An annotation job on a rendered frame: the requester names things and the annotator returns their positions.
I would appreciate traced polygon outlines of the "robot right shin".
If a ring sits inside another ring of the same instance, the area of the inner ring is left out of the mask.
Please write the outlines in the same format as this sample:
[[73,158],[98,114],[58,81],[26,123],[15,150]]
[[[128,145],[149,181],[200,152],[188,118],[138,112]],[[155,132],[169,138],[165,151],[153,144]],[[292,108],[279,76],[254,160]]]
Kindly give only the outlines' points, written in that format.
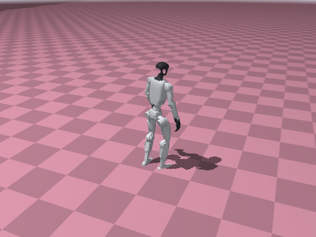
[[162,144],[162,148],[159,149],[159,156],[160,156],[160,166],[164,168],[164,164],[168,155],[169,145],[165,142]]

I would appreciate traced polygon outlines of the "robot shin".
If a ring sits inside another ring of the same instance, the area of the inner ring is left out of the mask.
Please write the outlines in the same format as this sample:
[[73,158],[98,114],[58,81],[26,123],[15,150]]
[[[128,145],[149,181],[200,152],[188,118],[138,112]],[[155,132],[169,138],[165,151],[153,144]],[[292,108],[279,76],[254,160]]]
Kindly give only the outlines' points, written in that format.
[[145,158],[144,158],[144,161],[146,160],[146,162],[148,162],[150,151],[152,150],[152,146],[153,146],[153,141],[152,142],[147,141],[147,136],[146,136],[146,142],[145,142]]
[[162,144],[162,148],[159,149],[159,156],[160,156],[160,166],[164,168],[164,164],[168,155],[169,145],[165,142]]

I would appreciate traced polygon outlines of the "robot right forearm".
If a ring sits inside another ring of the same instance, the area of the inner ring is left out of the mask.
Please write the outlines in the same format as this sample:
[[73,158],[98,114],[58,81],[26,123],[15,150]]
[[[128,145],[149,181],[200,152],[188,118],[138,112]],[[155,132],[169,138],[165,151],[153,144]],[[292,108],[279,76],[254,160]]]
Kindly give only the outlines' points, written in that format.
[[173,115],[173,118],[177,119],[177,121],[179,120],[179,116],[178,116],[178,113],[177,113],[177,108],[176,108],[176,103],[175,101],[172,102],[172,105],[173,107],[170,108],[171,112],[172,112],[172,115]]

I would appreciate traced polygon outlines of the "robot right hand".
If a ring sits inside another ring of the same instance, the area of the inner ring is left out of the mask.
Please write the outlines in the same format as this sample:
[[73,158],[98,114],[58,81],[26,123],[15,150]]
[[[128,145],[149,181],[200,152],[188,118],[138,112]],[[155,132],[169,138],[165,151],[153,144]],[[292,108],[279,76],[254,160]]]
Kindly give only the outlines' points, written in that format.
[[178,131],[180,128],[180,124],[181,124],[180,120],[177,121],[177,119],[175,118],[174,121],[176,122],[176,127],[177,127],[175,131]]

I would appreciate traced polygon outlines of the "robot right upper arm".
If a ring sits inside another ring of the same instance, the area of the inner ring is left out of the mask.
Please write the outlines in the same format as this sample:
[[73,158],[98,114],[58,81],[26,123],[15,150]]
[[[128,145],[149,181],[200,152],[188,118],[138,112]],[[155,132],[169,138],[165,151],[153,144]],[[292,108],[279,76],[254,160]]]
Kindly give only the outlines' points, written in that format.
[[168,106],[173,107],[172,102],[173,102],[173,85],[165,82],[164,83],[164,89],[167,93],[167,98],[168,98]]

